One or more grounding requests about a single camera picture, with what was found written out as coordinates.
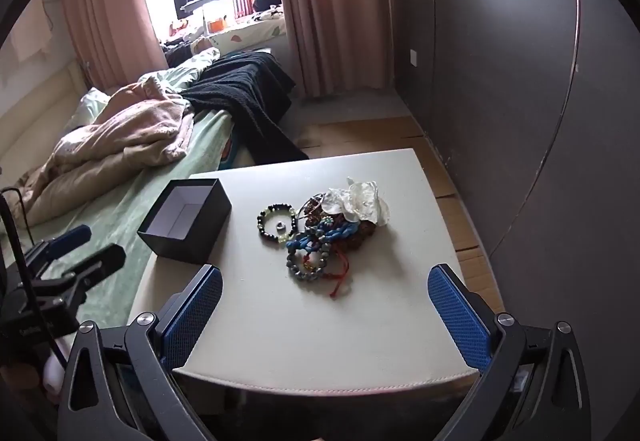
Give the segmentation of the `black jewelry box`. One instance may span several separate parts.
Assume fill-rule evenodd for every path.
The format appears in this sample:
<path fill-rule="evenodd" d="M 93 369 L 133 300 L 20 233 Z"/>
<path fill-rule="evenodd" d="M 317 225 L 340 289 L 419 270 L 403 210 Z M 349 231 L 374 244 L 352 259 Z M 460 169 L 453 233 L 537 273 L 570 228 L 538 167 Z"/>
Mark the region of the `black jewelry box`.
<path fill-rule="evenodd" d="M 205 265 L 231 209 L 219 179 L 171 180 L 137 233 L 158 257 Z"/>

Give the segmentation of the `clear plastic bag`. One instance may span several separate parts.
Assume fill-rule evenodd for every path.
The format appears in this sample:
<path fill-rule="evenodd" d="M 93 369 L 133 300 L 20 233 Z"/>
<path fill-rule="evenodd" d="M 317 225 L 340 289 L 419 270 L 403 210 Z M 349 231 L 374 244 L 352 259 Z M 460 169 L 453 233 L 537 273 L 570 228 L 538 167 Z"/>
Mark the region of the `clear plastic bag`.
<path fill-rule="evenodd" d="M 368 221 L 384 227 L 390 219 L 390 209 L 380 196 L 375 181 L 346 179 L 344 188 L 329 188 L 322 194 L 321 208 L 331 216 L 342 215 L 348 222 Z"/>

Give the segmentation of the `green bed sheet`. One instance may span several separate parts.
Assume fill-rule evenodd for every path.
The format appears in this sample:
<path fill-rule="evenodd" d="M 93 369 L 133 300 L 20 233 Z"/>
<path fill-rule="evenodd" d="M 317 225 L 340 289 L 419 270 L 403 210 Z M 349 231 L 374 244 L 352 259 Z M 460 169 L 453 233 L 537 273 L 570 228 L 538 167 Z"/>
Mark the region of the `green bed sheet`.
<path fill-rule="evenodd" d="M 201 72 L 219 58 L 218 49 L 208 48 L 175 68 L 146 73 L 132 84 L 154 77 L 165 91 L 181 96 L 181 91 L 198 79 Z M 56 135 L 58 137 L 56 141 L 43 148 L 43 157 L 36 161 L 32 169 L 42 166 L 47 161 L 55 144 L 63 136 L 79 127 L 94 123 L 115 92 L 112 94 L 100 92 L 98 94 L 99 111 L 85 122 L 68 123 L 66 130 Z M 230 142 L 232 130 L 233 122 L 228 112 L 198 113 L 194 111 L 189 151 L 182 160 L 165 166 L 145 168 L 125 183 L 114 187 L 113 190 L 62 216 L 40 224 L 27 224 L 26 227 L 22 227 L 22 229 L 32 230 L 34 239 L 53 239 L 79 224 L 90 227 L 92 232 L 90 241 L 51 265 L 46 272 L 49 279 L 60 276 L 76 262 L 108 244 L 115 243 L 125 250 L 125 265 L 89 291 L 86 302 L 79 308 L 79 320 L 91 319 L 102 326 L 122 325 L 126 322 L 134 304 L 134 296 L 137 294 L 143 271 L 151 257 L 151 250 L 138 236 L 139 225 L 169 181 L 186 179 L 201 172 L 218 169 Z M 21 178 L 25 172 L 30 172 L 32 169 L 24 170 Z"/>

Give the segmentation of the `pink beige blanket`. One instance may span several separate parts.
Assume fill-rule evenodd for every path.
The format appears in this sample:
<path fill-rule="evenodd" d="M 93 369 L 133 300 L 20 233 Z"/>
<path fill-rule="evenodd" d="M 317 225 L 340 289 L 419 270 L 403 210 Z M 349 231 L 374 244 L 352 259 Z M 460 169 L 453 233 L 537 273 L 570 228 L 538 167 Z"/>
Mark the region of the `pink beige blanket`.
<path fill-rule="evenodd" d="M 99 198 L 141 170 L 188 154 L 190 102 L 149 77 L 120 88 L 94 123 L 70 131 L 42 166 L 25 172 L 6 197 L 19 227 L 40 224 Z"/>

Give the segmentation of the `white square table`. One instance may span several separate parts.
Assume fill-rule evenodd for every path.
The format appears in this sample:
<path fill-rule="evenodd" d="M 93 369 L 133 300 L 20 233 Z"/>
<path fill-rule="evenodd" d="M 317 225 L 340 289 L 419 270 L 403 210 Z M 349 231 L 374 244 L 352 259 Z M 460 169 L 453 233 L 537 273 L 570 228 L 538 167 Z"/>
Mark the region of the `white square table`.
<path fill-rule="evenodd" d="M 409 149 L 218 172 L 232 209 L 209 260 L 222 296 L 181 374 L 280 395 L 376 395 L 469 378 L 427 296 L 434 265 L 457 268 L 446 224 Z M 342 285 L 304 284 L 265 243 L 257 214 L 373 181 L 390 220 L 349 254 Z"/>

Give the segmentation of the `flattened cardboard on floor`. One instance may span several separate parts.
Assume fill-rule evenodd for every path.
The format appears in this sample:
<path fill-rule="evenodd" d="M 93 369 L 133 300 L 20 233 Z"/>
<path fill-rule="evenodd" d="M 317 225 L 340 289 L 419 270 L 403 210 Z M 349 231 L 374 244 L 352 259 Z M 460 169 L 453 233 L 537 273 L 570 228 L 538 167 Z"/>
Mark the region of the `flattened cardboard on floor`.
<path fill-rule="evenodd" d="M 482 296 L 492 310 L 504 310 L 488 258 L 457 189 L 411 117 L 308 124 L 294 132 L 293 141 L 311 158 L 413 150 L 444 217 L 466 285 Z"/>

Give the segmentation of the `black knitted throw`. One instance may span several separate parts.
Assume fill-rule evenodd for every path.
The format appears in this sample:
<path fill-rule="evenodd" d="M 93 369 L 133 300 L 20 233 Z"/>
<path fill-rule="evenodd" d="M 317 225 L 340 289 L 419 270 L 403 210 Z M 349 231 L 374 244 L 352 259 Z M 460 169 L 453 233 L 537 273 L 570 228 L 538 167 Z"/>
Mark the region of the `black knitted throw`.
<path fill-rule="evenodd" d="M 268 165 L 307 158 L 279 126 L 294 87 L 272 54 L 251 51 L 214 62 L 181 95 L 195 112 L 228 112 L 254 162 Z"/>

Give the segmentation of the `left pink curtain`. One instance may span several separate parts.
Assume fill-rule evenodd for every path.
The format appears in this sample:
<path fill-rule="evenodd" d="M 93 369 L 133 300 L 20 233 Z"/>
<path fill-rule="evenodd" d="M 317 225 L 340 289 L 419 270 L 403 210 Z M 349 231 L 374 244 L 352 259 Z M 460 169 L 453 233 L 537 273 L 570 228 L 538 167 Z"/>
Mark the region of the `left pink curtain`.
<path fill-rule="evenodd" d="M 70 40 L 92 86 L 124 86 L 166 68 L 145 0 L 62 0 Z"/>

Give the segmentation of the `pink curtain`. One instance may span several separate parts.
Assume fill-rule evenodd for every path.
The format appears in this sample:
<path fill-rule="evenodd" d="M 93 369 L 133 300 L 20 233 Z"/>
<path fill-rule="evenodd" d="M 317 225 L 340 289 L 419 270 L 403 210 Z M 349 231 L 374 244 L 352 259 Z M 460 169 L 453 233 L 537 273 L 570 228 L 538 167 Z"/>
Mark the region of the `pink curtain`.
<path fill-rule="evenodd" d="M 283 0 L 283 9 L 303 96 L 390 86 L 388 0 Z"/>
<path fill-rule="evenodd" d="M 166 68 L 145 0 L 62 0 L 70 40 L 92 86 L 124 86 Z"/>

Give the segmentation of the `orange cup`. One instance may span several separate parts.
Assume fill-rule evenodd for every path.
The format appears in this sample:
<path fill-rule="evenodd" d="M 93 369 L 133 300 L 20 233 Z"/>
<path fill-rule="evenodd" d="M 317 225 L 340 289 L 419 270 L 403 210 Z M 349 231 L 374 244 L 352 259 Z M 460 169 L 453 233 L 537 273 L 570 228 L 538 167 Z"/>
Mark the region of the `orange cup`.
<path fill-rule="evenodd" d="M 207 23 L 207 27 L 212 34 L 222 32 L 228 27 L 227 18 L 223 16 L 222 18 L 210 20 Z"/>

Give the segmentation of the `floral windowsill cushion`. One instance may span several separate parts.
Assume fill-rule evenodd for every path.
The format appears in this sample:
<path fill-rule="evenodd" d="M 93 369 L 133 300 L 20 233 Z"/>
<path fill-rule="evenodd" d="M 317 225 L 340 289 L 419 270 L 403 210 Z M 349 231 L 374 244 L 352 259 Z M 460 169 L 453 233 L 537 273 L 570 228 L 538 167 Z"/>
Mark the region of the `floral windowsill cushion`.
<path fill-rule="evenodd" d="M 212 45 L 226 54 L 261 45 L 272 38 L 286 34 L 286 23 L 283 16 L 277 18 L 239 22 L 220 32 L 208 35 Z"/>

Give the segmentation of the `dark wardrobe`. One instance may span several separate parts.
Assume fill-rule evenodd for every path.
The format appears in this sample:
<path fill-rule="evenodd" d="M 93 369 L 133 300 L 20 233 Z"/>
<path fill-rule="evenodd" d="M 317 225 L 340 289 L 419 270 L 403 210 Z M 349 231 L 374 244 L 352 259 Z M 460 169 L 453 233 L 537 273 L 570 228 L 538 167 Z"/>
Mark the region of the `dark wardrobe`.
<path fill-rule="evenodd" d="M 503 305 L 530 325 L 570 323 L 593 438 L 637 439 L 639 0 L 392 6 L 397 90 Z"/>

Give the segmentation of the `right pink curtain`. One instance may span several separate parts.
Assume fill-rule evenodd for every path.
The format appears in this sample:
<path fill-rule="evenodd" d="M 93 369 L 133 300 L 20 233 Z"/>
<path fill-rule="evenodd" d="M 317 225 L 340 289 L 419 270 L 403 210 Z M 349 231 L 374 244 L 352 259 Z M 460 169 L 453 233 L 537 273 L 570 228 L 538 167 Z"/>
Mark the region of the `right pink curtain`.
<path fill-rule="evenodd" d="M 303 96 L 390 86 L 388 0 L 283 0 L 283 9 Z"/>

